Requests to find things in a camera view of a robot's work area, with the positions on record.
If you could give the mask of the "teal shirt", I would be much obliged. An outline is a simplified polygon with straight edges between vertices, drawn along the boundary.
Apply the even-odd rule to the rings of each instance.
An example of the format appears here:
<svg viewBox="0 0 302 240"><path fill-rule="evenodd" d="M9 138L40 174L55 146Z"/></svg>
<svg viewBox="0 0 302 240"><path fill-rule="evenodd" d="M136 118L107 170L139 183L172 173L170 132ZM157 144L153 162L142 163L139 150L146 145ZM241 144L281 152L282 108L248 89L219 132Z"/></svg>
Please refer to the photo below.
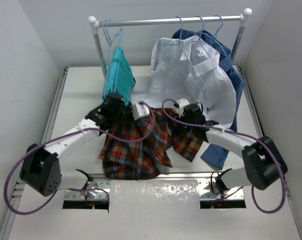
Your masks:
<svg viewBox="0 0 302 240"><path fill-rule="evenodd" d="M102 94L103 101L106 101L109 93L116 93L122 96L124 105L129 105L132 99L131 92L135 83L135 78L124 51L118 45L113 51L111 62L107 68Z"/></svg>

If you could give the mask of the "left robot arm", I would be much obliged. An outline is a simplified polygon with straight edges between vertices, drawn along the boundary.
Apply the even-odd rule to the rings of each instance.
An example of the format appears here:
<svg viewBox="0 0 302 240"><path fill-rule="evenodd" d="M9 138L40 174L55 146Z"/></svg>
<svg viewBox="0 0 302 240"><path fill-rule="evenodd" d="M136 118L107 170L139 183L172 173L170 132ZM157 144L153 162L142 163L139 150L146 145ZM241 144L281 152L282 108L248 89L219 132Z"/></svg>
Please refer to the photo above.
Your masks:
<svg viewBox="0 0 302 240"><path fill-rule="evenodd" d="M42 147L33 144L28 148L23 161L20 179L42 196L52 195L57 190L85 188L91 176L82 170L62 171L60 163L80 147L99 137L115 123L135 117L134 105L125 104L117 93L111 93L106 101L92 109L63 136L45 143Z"/></svg>

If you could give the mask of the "white clothes rack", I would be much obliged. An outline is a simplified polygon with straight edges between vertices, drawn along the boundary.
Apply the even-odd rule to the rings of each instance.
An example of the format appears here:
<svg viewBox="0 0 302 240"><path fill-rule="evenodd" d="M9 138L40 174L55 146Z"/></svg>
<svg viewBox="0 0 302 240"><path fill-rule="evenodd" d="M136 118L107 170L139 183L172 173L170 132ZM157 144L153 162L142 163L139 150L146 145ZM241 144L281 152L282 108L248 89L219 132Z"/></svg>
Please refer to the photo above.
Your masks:
<svg viewBox="0 0 302 240"><path fill-rule="evenodd" d="M162 18L162 19L145 19L145 20L122 20L122 21L111 21L110 23L108 23L108 26L110 27L131 27L131 26L148 26L148 25L166 25L166 24L178 24L180 22L182 23L197 23L200 22L201 20L204 20L204 22L206 23L212 23L212 22L232 22L232 21L239 21L239 29L235 38L235 42L233 44L232 47L232 51L231 51L231 59L235 59L238 47L240 45L244 30L247 26L248 23L248 19L250 18L250 16L252 15L252 9L250 8L246 8L243 10L243 13L241 13L240 15L230 15L230 16L207 16L207 17L192 17L192 18L183 18L182 20L179 20L178 18ZM94 42L95 42L95 46L97 49L97 53L98 53L98 57L100 60L100 64L101 64L101 69L102 69L102 73L103 73L103 77L106 77L106 62L105 62L105 58L103 55L103 51L102 51L102 47L101 47L101 43L100 43L100 38L99 38L99 33L98 30L101 29L103 27L103 22L102 21L98 21L96 20L96 18L94 16L89 16L88 17L88 23L90 25L92 34L93 34L93 38L94 38Z"/></svg>

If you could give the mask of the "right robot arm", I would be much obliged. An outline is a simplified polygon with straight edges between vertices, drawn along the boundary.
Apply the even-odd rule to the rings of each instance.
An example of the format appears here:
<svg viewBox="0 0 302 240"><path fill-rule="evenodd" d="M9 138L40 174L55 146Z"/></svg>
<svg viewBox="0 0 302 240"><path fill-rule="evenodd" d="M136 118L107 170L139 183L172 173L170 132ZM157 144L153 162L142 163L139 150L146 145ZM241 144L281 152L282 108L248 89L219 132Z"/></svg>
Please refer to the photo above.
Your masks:
<svg viewBox="0 0 302 240"><path fill-rule="evenodd" d="M221 194L231 188L251 186L265 190L275 181L284 184L288 168L273 140L267 136L254 138L250 135L225 129L218 122L206 120L199 105L181 99L174 104L180 133L192 133L211 146L222 147L239 156L242 168L228 169L220 173L214 188Z"/></svg>

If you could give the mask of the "blue checked shirt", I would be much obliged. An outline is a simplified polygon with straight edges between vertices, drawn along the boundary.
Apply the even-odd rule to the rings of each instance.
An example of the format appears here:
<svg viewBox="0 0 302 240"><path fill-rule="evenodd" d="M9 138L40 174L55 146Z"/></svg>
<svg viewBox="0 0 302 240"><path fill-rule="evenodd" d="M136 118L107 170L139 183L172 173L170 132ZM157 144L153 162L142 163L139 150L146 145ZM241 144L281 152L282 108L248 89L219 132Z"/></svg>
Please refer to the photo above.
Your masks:
<svg viewBox="0 0 302 240"><path fill-rule="evenodd" d="M176 31L172 37L174 39L177 39L179 37L179 32L180 30ZM236 93L236 110L238 110L243 88L245 87L245 81L232 66L231 50L224 44L222 44L220 41L216 40L215 37L206 30L203 30L201 32L194 32L190 30L188 31L185 29L182 30L183 40L194 35L200 35L203 41L205 41L207 44L212 46L215 50L220 53L219 66L222 68L223 71L225 71L233 85L233 88ZM228 153L228 150L218 145L211 144L201 155L201 159L207 164L220 170L224 166Z"/></svg>

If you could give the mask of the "red plaid shirt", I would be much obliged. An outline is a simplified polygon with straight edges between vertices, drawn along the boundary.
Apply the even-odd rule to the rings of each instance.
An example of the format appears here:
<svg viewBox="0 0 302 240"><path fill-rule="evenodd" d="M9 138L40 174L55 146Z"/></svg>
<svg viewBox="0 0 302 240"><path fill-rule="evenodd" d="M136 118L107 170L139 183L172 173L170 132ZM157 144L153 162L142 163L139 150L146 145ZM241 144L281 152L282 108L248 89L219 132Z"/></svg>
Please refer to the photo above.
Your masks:
<svg viewBox="0 0 302 240"><path fill-rule="evenodd" d="M147 180L160 174L160 167L171 167L167 150L193 161L203 141L194 134L173 133L179 124L172 108L153 109L154 116L118 124L109 129L99 159L104 175L114 180Z"/></svg>

